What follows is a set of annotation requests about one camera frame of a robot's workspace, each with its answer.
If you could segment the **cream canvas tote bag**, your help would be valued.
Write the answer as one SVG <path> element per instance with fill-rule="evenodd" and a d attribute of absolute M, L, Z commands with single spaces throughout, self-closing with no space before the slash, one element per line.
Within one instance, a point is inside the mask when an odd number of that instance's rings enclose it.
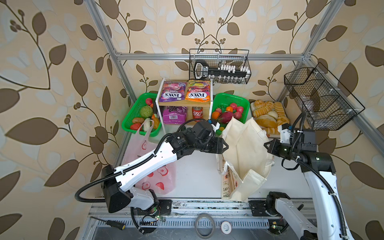
<path fill-rule="evenodd" d="M 232 118 L 220 138 L 229 145 L 217 155 L 221 198 L 247 203 L 267 181 L 274 165 L 273 155 L 264 147 L 269 142 L 267 133 L 253 119 L 242 123 Z"/>

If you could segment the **green fruit basket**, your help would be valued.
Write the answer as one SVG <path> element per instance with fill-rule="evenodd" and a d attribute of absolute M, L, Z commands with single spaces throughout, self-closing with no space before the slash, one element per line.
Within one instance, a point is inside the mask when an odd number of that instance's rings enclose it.
<path fill-rule="evenodd" d="M 212 113 L 214 111 L 224 113 L 229 107 L 233 108 L 232 113 L 234 113 L 234 117 L 239 115 L 236 114 L 238 108 L 243 109 L 242 116 L 237 118 L 237 120 L 245 124 L 248 119 L 248 114 L 250 113 L 250 103 L 248 100 L 226 93 L 220 93 L 214 97 Z M 225 128 L 226 126 L 227 124 L 220 124 L 220 127 L 222 128 Z"/>

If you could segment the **red cola can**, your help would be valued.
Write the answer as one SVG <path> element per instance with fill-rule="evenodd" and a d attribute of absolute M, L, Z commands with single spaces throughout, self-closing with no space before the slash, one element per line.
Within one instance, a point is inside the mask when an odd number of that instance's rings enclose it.
<path fill-rule="evenodd" d="M 203 118 L 203 108 L 202 107 L 192 107 L 193 119 L 202 119 Z"/>

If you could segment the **purple snack bag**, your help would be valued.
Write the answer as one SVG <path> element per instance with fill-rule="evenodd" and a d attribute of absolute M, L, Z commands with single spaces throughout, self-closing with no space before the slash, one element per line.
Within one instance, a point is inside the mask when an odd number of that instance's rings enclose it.
<path fill-rule="evenodd" d="M 163 111 L 163 122 L 166 125 L 181 125 L 187 120 L 188 108 L 166 106 Z"/>

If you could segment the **orange Fox's candy bag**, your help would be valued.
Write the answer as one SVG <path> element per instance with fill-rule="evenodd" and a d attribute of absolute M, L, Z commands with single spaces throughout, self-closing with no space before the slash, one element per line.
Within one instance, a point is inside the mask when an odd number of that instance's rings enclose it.
<path fill-rule="evenodd" d="M 185 100 L 206 103 L 211 100 L 211 84 L 208 81 L 188 81 Z"/>

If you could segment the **pink plastic grocery bag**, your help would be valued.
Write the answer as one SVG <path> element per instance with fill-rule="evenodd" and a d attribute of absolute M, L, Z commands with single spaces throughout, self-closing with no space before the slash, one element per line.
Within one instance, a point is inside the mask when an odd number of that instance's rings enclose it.
<path fill-rule="evenodd" d="M 157 152 L 156 157 L 152 156 L 158 145 L 149 141 L 149 135 L 152 130 L 159 129 L 159 123 L 157 118 L 145 119 L 141 123 L 142 128 L 135 131 L 129 141 L 122 165 L 151 157 L 149 161 L 135 169 L 137 174 L 130 172 L 131 177 L 138 177 L 133 186 L 140 190 L 153 190 L 156 194 L 166 195 L 176 188 L 176 166 L 174 163 L 160 163 L 160 160 L 165 159 L 160 156 L 161 151 Z"/>

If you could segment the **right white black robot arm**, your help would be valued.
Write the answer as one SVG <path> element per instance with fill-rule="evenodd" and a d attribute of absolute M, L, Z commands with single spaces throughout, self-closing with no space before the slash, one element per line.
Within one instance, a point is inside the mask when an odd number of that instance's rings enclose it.
<path fill-rule="evenodd" d="M 317 223 L 312 224 L 282 192 L 269 192 L 264 202 L 251 201 L 252 215 L 283 218 L 286 224 L 273 230 L 273 234 L 291 228 L 300 240 L 352 240 L 338 194 L 334 162 L 329 154 L 318 152 L 315 132 L 289 124 L 279 126 L 278 130 L 280 139 L 264 146 L 268 153 L 283 161 L 294 161 L 294 170 L 301 169 L 312 194 Z"/>

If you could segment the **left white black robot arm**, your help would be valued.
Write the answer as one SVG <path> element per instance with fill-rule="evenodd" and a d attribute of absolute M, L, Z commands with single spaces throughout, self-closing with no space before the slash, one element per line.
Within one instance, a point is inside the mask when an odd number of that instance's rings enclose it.
<path fill-rule="evenodd" d="M 229 149 L 225 140 L 216 136 L 219 122 L 213 119 L 195 121 L 191 128 L 180 125 L 176 132 L 165 134 L 157 147 L 142 157 L 116 168 L 106 166 L 102 178 L 80 188 L 75 193 L 75 199 L 82 203 L 106 203 L 109 213 L 116 213 L 125 207 L 154 211 L 159 205 L 156 194 L 152 189 L 136 188 L 137 182 L 194 151 L 220 155 Z M 98 184 L 102 186 L 103 199 L 81 197 L 84 191 Z"/>

